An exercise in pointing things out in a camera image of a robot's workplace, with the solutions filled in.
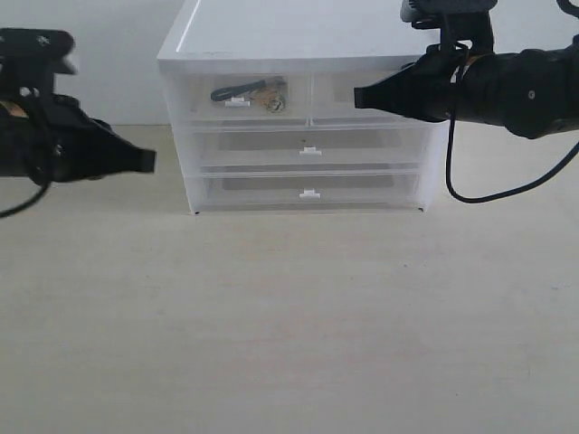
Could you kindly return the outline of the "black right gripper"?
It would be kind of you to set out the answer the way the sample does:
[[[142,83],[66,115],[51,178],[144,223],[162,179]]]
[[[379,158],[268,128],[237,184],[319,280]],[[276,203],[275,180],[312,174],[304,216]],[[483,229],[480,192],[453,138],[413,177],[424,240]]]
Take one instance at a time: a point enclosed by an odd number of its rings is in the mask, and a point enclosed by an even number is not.
[[[450,74],[427,83],[405,64],[354,88],[356,109],[433,122],[434,118],[504,127],[528,139],[578,129],[578,39],[563,49],[461,55]]]

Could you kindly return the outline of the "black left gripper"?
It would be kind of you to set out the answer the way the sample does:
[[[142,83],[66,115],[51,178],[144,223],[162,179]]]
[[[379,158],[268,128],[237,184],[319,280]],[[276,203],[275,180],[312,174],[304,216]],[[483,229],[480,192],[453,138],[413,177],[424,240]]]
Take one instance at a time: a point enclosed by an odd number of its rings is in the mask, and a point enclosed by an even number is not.
[[[35,99],[1,96],[2,177],[62,184],[155,172],[156,151],[133,145],[105,121],[86,117],[74,97],[53,95],[52,106],[72,111],[77,123],[52,124]]]

